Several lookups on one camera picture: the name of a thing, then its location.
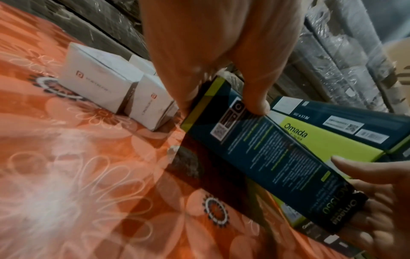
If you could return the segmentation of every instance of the table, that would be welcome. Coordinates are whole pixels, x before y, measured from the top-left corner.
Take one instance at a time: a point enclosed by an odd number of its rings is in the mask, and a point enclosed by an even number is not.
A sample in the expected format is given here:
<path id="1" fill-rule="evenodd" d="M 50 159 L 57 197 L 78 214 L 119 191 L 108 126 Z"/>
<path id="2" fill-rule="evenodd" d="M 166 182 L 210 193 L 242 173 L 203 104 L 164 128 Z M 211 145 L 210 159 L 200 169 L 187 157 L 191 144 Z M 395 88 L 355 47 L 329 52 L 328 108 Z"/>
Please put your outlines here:
<path id="1" fill-rule="evenodd" d="M 185 136 L 58 82 L 73 38 L 0 3 L 0 258 L 343 259 Z"/>

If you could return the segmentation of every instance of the hand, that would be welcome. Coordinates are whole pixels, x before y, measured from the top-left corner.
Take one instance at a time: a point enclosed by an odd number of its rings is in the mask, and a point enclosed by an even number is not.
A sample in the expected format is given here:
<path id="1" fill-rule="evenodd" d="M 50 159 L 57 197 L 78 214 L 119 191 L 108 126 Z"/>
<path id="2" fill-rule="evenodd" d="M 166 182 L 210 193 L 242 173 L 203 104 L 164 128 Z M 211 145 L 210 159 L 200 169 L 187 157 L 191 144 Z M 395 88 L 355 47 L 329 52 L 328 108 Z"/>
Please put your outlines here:
<path id="1" fill-rule="evenodd" d="M 410 258 L 410 161 L 359 163 L 332 158 L 369 200 L 338 235 L 380 259 Z"/>
<path id="2" fill-rule="evenodd" d="M 198 86 L 232 61 L 245 80 L 243 102 L 266 114 L 303 24 L 303 0 L 139 0 L 151 60 L 182 111 Z"/>

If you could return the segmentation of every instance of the red logo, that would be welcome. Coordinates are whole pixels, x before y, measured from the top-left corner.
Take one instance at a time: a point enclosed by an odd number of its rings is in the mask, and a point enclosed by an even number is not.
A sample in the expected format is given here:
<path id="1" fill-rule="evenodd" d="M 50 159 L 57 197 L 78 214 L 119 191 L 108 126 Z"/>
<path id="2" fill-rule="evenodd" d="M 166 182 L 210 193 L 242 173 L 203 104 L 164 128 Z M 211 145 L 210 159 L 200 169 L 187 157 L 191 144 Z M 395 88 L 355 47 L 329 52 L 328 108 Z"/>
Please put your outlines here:
<path id="1" fill-rule="evenodd" d="M 76 74 L 79 78 L 83 78 L 84 77 L 84 74 L 82 73 L 82 72 L 80 72 L 80 71 L 77 71 L 77 74 Z"/>

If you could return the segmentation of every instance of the white box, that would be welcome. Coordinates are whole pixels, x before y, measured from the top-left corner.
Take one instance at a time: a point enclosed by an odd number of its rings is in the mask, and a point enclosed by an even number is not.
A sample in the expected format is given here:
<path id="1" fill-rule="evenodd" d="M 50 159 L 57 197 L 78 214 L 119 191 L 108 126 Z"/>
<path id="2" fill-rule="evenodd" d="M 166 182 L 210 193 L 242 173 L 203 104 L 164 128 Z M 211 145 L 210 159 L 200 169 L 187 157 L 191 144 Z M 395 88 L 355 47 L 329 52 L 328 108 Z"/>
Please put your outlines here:
<path id="1" fill-rule="evenodd" d="M 129 62 L 136 66 L 139 70 L 145 74 L 155 76 L 157 71 L 155 70 L 154 64 L 140 56 L 132 55 Z"/>
<path id="2" fill-rule="evenodd" d="M 174 117 L 178 111 L 176 102 L 169 95 L 157 76 L 145 74 L 125 108 L 125 113 L 154 131 Z"/>
<path id="3" fill-rule="evenodd" d="M 117 113 L 144 73 L 122 57 L 70 43 L 59 82 L 65 88 Z"/>

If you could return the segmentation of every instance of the floral tablecloth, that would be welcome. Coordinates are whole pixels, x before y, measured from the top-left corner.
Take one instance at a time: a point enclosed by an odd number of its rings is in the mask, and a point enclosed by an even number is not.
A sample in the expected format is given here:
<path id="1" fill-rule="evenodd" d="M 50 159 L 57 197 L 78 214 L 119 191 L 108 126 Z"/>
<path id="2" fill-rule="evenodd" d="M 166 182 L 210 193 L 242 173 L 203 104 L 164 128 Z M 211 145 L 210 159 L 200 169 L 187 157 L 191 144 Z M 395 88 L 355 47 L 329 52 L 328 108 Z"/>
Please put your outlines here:
<path id="1" fill-rule="evenodd" d="M 75 41 L 0 3 L 0 258 L 342 259 L 258 185 L 58 83 Z"/>

